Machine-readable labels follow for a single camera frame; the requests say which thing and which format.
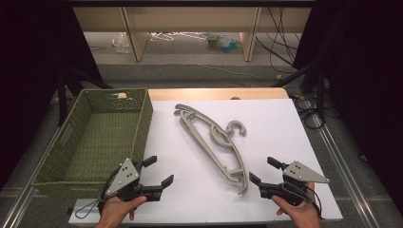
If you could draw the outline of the black metal stand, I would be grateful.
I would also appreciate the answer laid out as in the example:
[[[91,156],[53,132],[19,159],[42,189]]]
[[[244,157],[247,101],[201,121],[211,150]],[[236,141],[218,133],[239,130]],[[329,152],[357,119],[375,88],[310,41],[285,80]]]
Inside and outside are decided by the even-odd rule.
[[[77,96],[84,89],[82,81],[90,82],[102,89],[110,89],[110,85],[105,84],[102,79],[92,77],[78,68],[71,66],[62,68],[57,76],[59,126],[62,126],[67,118],[66,88],[68,88],[74,96]]]
[[[312,61],[308,65],[302,67],[296,72],[292,73],[290,76],[283,80],[280,80],[274,87],[283,87],[293,82],[297,78],[303,76],[303,82],[300,85],[300,91],[305,93],[312,93],[315,89],[317,91],[317,104],[316,104],[316,114],[321,120],[322,124],[325,124],[324,119],[324,76],[323,70],[321,69],[320,63]]]

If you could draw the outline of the person's left hand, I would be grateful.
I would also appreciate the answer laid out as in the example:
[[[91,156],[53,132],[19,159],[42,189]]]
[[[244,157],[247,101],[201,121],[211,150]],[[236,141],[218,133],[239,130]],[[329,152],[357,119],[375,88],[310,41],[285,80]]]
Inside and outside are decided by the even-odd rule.
[[[108,199],[95,228],[119,228],[124,218],[133,220],[135,210],[146,201],[144,196],[131,201],[121,201],[117,197]]]

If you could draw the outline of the dark curtain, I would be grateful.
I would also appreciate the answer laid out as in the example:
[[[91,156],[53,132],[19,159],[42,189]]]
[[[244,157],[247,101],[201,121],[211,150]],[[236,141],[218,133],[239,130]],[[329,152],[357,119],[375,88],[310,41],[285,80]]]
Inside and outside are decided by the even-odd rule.
[[[0,189],[72,70],[101,78],[68,0],[0,0]]]
[[[336,109],[403,214],[403,0],[316,0],[295,68],[317,54],[351,1],[353,11],[325,67]]]

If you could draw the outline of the colourful plastic toys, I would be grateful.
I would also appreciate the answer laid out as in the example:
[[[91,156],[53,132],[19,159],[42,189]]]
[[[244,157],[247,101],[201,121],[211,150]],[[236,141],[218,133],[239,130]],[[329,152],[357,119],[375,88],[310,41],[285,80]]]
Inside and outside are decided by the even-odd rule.
[[[239,42],[227,38],[224,35],[209,33],[206,36],[206,41],[209,48],[217,49],[222,53],[228,53],[230,51],[243,52],[243,48]]]

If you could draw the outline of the clear plastic bag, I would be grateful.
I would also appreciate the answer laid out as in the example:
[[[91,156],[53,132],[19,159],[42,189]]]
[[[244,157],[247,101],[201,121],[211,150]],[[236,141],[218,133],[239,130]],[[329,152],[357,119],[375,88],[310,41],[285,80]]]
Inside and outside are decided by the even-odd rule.
[[[130,53],[130,44],[125,32],[120,32],[116,38],[112,40],[112,46],[118,53]]]

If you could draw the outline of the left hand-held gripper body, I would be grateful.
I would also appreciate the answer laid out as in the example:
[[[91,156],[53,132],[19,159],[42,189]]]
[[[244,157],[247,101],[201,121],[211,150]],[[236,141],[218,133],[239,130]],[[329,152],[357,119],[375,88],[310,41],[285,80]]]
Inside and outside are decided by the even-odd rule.
[[[131,201],[144,196],[148,201],[159,201],[162,185],[145,186],[141,184],[142,162],[125,159],[109,176],[105,185],[105,200],[117,197],[121,201]]]

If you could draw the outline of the beige wooden shelf unit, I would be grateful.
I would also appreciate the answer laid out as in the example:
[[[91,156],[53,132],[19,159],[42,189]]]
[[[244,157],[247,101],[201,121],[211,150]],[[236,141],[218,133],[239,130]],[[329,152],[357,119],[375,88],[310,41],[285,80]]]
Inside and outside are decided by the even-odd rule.
[[[124,32],[132,58],[142,60],[151,31],[236,32],[244,60],[252,60],[256,34],[283,27],[287,33],[302,33],[309,8],[285,7],[75,7],[83,31]]]

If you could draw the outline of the silver metal rail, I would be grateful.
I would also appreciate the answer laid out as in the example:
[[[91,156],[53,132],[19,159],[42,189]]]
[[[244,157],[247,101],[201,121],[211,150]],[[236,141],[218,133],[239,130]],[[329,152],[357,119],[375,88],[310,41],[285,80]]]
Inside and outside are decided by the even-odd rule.
[[[318,132],[325,143],[327,151],[336,167],[336,170],[341,177],[341,180],[352,200],[357,213],[359,214],[361,221],[366,228],[379,228],[379,222],[377,221],[374,210],[370,203],[366,200],[361,188],[356,181],[353,172],[349,168],[347,162],[343,158],[336,142],[327,127],[324,118],[318,115],[319,111],[317,105],[310,100],[310,107],[315,109],[313,120],[318,128]]]
[[[34,180],[35,175],[38,173],[39,168],[42,162],[45,159],[46,153],[49,150],[51,143],[56,138],[57,134],[59,133],[60,128],[57,127],[54,131],[51,140],[49,141],[47,147],[41,154],[39,161],[35,164],[34,169],[32,170],[31,175],[27,183],[25,184],[24,188],[21,192],[17,195],[17,199],[14,204],[11,206],[9,212],[7,213],[5,220],[2,222],[1,228],[18,228],[24,214],[29,208],[29,205],[33,199],[33,196],[36,193],[36,190],[31,186],[31,182]]]

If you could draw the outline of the green woven basket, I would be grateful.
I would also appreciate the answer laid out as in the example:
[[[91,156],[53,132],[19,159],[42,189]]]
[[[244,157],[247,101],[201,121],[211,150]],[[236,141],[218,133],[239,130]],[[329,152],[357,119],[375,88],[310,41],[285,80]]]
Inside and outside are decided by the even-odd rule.
[[[119,163],[144,159],[152,115],[145,88],[82,90],[31,185],[54,199],[98,197]]]

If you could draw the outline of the person's right hand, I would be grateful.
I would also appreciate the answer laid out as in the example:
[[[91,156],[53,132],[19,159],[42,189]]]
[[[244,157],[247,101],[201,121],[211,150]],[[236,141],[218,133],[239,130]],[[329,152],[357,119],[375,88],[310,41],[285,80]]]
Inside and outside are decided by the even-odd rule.
[[[311,195],[311,203],[303,201],[300,205],[293,206],[278,196],[273,196],[271,200],[278,206],[277,215],[287,214],[297,228],[322,228],[315,204],[315,184],[308,182],[307,186]]]

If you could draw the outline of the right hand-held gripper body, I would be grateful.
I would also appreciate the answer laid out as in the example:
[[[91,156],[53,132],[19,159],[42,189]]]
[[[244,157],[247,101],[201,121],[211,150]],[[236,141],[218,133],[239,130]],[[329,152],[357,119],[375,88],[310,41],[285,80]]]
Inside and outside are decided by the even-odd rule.
[[[262,198],[270,200],[273,196],[278,196],[289,204],[298,206],[304,200],[312,202],[308,196],[308,182],[330,182],[329,179],[299,161],[281,164],[283,182],[279,184],[261,182],[258,188]]]

